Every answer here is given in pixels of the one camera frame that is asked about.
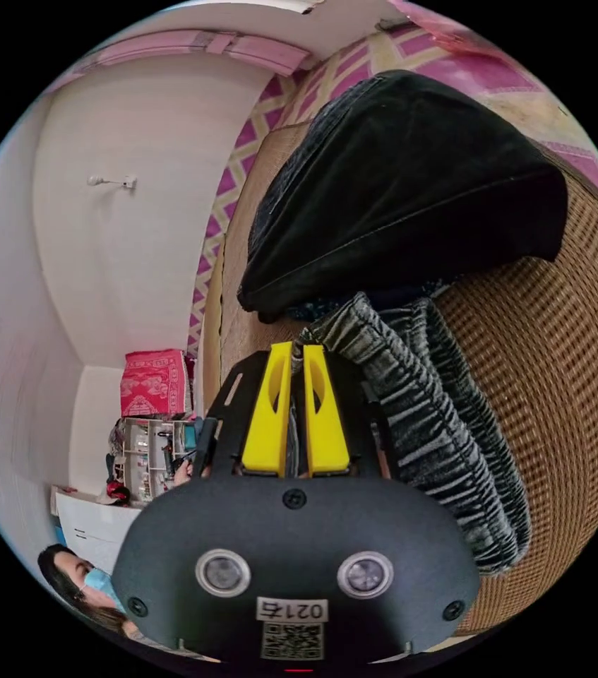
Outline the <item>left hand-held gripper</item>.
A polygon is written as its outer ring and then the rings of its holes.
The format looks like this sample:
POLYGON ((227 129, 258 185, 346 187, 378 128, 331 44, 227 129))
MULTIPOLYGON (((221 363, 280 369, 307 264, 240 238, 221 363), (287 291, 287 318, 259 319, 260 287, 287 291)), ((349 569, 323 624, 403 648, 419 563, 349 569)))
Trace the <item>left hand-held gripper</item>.
POLYGON ((215 417, 206 417, 203 420, 192 464, 192 479, 211 478, 220 475, 220 464, 217 463, 216 456, 218 426, 219 419, 215 417))

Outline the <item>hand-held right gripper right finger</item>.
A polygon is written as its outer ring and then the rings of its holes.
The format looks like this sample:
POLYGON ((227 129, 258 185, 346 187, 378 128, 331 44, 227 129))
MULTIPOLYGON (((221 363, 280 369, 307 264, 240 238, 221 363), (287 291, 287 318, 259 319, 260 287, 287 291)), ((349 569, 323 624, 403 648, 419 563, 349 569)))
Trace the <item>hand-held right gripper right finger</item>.
POLYGON ((303 372, 309 474, 342 475, 349 470, 350 455, 322 346, 304 347, 303 372))

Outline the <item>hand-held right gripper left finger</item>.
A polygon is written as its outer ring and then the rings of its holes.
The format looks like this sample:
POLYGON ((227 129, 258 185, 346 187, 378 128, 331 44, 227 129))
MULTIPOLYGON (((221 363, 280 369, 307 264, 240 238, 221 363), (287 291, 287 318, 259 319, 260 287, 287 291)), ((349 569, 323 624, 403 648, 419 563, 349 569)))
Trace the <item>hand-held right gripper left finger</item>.
POLYGON ((247 475, 284 475, 291 400, 291 342, 271 346, 241 456, 247 475))

